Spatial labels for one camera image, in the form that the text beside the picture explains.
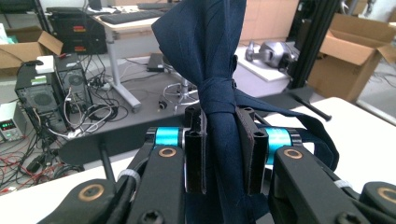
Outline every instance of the desk leg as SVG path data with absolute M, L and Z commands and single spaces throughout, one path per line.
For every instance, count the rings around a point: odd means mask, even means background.
M 108 56 L 110 59 L 111 72 L 113 74 L 112 80 L 108 80 L 108 83 L 123 97 L 131 106 L 132 110 L 135 111 L 142 104 L 120 83 L 120 70 L 117 64 L 117 55 L 114 46 L 113 32 L 106 28 L 106 44 Z

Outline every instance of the open cardboard box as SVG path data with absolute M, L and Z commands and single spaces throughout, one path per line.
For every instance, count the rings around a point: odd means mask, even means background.
M 324 97 L 355 102 L 379 61 L 396 61 L 395 35 L 387 23 L 335 14 L 308 85 Z
M 0 45 L 0 77 L 15 77 L 22 62 L 62 51 L 61 41 L 36 26 L 10 29 L 7 35 L 15 35 L 19 43 Z

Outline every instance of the screw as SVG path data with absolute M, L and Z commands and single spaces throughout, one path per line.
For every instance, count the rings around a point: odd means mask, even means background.
M 143 213 L 139 224 L 163 224 L 163 215 L 156 210 L 148 210 Z

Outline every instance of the white wall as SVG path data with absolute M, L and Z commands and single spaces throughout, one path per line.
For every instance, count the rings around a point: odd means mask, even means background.
M 396 8 L 396 0 L 376 0 L 372 13 L 368 17 L 364 17 L 363 12 L 361 16 L 374 21 L 388 21 L 394 8 Z

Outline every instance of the white desk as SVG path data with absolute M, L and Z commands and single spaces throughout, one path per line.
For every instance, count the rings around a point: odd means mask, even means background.
M 245 59 L 246 48 L 238 47 L 235 52 L 238 56 L 238 65 L 233 73 L 233 79 L 238 89 L 254 97 L 282 92 L 290 82 L 289 76 L 260 60 L 248 62 Z
M 348 181 L 358 193 L 370 181 L 396 185 L 396 126 L 339 98 L 312 105 L 331 115 L 332 119 L 326 122 L 306 107 L 294 110 L 315 117 L 324 124 L 340 153 L 336 175 Z M 269 116 L 265 120 L 272 125 L 304 127 L 299 120 L 281 115 Z
M 395 126 L 338 98 L 322 100 L 313 105 L 332 115 L 332 120 L 325 122 L 304 107 L 295 110 L 317 117 L 324 123 L 340 152 L 335 171 L 338 176 L 349 181 L 357 192 L 361 192 L 364 183 L 369 181 L 385 181 L 396 185 Z M 297 119 L 280 115 L 269 116 L 266 120 L 279 126 L 301 126 Z M 113 162 L 114 175 L 118 176 L 130 161 Z M 105 178 L 102 167 L 1 196 L 2 223 L 37 223 L 51 213 L 73 187 L 95 178 Z
M 137 11 L 137 7 L 128 7 L 128 11 Z M 128 48 L 131 45 L 136 46 L 133 49 L 134 52 L 131 52 L 128 56 L 136 56 L 139 55 L 139 45 L 141 46 L 152 46 L 154 50 L 158 50 L 158 43 L 156 42 L 155 38 L 154 41 L 151 43 L 141 43 L 136 41 L 137 39 L 152 39 L 153 34 L 151 31 L 151 24 L 154 23 L 156 19 L 148 19 L 143 21 L 133 21 L 133 22 L 126 22 L 122 24 L 110 24 L 104 21 L 101 21 L 100 16 L 93 17 L 96 21 L 101 23 L 105 27 L 106 33 L 106 44 L 107 44 L 107 51 L 108 56 L 110 59 L 111 65 L 111 72 L 112 72 L 112 79 L 109 79 L 109 84 L 132 106 L 133 110 L 138 109 L 141 106 L 141 103 L 128 91 L 126 90 L 122 84 L 120 83 L 120 70 L 118 68 L 117 59 L 118 54 L 116 52 L 115 40 L 126 40 L 129 39 L 128 42 L 124 42 L 123 44 Z M 144 49 L 142 53 L 149 53 L 147 49 Z

